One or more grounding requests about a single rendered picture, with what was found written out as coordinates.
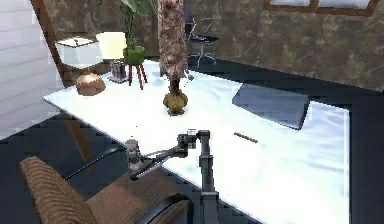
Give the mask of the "black office chair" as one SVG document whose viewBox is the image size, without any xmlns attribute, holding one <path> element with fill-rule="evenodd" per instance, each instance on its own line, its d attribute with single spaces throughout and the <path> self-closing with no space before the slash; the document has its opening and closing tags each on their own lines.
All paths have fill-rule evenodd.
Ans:
<svg viewBox="0 0 384 224">
<path fill-rule="evenodd" d="M 211 52 L 205 52 L 204 47 L 206 45 L 212 45 L 220 40 L 219 37 L 215 36 L 209 36 L 207 35 L 208 29 L 213 24 L 213 18 L 202 18 L 201 21 L 209 21 L 209 24 L 206 26 L 203 34 L 196 34 L 195 29 L 197 27 L 197 22 L 193 16 L 188 16 L 185 19 L 185 31 L 186 31 L 186 41 L 188 43 L 194 43 L 199 44 L 200 49 L 196 54 L 189 55 L 189 58 L 196 58 L 197 59 L 197 67 L 200 66 L 200 61 L 202 58 L 208 58 L 211 59 L 213 64 L 216 64 L 216 58 L 213 56 Z"/>
</svg>

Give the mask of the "small grey shaker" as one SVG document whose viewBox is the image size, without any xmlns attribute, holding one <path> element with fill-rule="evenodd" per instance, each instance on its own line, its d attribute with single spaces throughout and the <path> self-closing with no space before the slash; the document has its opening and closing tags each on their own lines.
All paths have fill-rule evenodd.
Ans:
<svg viewBox="0 0 384 224">
<path fill-rule="evenodd" d="M 129 139 L 126 141 L 126 147 L 128 168 L 134 172 L 138 172 L 142 165 L 138 141 L 135 139 Z"/>
</svg>

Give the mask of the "red plant stand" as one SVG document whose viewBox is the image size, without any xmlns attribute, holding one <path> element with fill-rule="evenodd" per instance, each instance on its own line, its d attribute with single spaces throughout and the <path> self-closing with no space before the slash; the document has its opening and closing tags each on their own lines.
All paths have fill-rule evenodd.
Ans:
<svg viewBox="0 0 384 224">
<path fill-rule="evenodd" d="M 144 84 L 147 83 L 147 76 L 142 64 L 129 65 L 128 66 L 128 84 L 132 85 L 133 82 L 133 70 L 136 70 L 136 76 L 139 82 L 139 87 L 141 90 L 144 89 Z"/>
</svg>

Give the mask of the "brown pencil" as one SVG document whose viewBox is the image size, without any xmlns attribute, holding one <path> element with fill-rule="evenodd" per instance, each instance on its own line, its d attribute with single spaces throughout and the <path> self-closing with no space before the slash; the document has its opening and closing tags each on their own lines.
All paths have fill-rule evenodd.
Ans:
<svg viewBox="0 0 384 224">
<path fill-rule="evenodd" d="M 245 139 L 245 140 L 248 140 L 248 141 L 250 141 L 250 142 L 258 143 L 258 140 L 254 139 L 254 138 L 251 138 L 251 137 L 249 137 L 249 136 L 246 136 L 246 135 L 244 135 L 244 134 L 241 134 L 241 133 L 238 133 L 238 132 L 234 132 L 234 135 L 235 135 L 235 136 L 238 136 L 238 137 L 240 137 L 240 138 L 243 138 L 243 139 Z"/>
</svg>

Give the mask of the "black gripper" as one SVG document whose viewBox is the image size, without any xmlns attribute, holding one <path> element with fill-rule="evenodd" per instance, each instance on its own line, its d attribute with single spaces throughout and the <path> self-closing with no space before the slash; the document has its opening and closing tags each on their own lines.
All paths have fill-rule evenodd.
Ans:
<svg viewBox="0 0 384 224">
<path fill-rule="evenodd" d="M 129 179 L 137 181 L 144 175 L 157 169 L 170 158 L 184 158 L 188 156 L 188 135 L 179 134 L 177 137 L 178 147 L 167 150 L 159 150 L 146 155 L 130 155 L 129 168 L 132 171 Z"/>
</svg>

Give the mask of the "brown framed window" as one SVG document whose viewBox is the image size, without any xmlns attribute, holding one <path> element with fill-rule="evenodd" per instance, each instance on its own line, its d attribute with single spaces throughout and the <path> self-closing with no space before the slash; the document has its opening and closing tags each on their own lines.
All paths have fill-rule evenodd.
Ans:
<svg viewBox="0 0 384 224">
<path fill-rule="evenodd" d="M 379 0 L 264 0 L 265 10 L 370 17 Z"/>
</svg>

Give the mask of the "white shade copper base lamp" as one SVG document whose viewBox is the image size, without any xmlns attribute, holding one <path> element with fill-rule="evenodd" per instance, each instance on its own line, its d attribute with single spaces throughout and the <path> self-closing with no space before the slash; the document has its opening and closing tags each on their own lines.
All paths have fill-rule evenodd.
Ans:
<svg viewBox="0 0 384 224">
<path fill-rule="evenodd" d="M 61 61 L 80 71 L 76 80 L 77 93 L 82 96 L 95 96 L 106 88 L 103 79 L 90 71 L 103 61 L 99 42 L 95 39 L 75 36 L 55 42 Z"/>
</svg>

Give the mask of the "white dining table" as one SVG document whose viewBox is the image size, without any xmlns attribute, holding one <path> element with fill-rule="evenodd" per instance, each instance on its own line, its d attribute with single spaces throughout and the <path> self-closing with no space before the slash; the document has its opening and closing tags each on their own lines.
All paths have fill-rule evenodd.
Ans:
<svg viewBox="0 0 384 224">
<path fill-rule="evenodd" d="M 311 102 L 301 130 L 233 105 L 240 83 L 192 72 L 180 83 L 184 114 L 163 104 L 169 82 L 145 61 L 147 83 L 105 83 L 85 97 L 73 87 L 45 101 L 119 143 L 133 138 L 148 154 L 176 145 L 189 129 L 209 130 L 214 186 L 222 200 L 264 224 L 349 224 L 349 113 Z M 258 140 L 253 143 L 238 132 Z"/>
</svg>

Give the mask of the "house plant in green pot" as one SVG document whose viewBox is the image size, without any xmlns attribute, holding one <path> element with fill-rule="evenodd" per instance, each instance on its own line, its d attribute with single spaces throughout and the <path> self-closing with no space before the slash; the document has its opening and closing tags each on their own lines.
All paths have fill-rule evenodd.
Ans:
<svg viewBox="0 0 384 224">
<path fill-rule="evenodd" d="M 126 65 L 142 64 L 145 48 L 136 44 L 136 16 L 157 15 L 158 0 L 117 0 L 119 8 L 111 6 L 107 0 L 98 0 L 93 15 L 96 15 L 102 5 L 108 5 L 116 16 L 123 21 L 126 47 L 123 49 L 123 57 L 120 58 Z"/>
</svg>

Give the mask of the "grey laptop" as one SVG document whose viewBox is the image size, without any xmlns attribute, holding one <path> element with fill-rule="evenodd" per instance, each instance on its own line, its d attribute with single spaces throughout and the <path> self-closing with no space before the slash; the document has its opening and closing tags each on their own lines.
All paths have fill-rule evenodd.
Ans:
<svg viewBox="0 0 384 224">
<path fill-rule="evenodd" d="M 232 103 L 261 118 L 300 130 L 310 99 L 303 94 L 243 84 L 232 98 Z"/>
</svg>

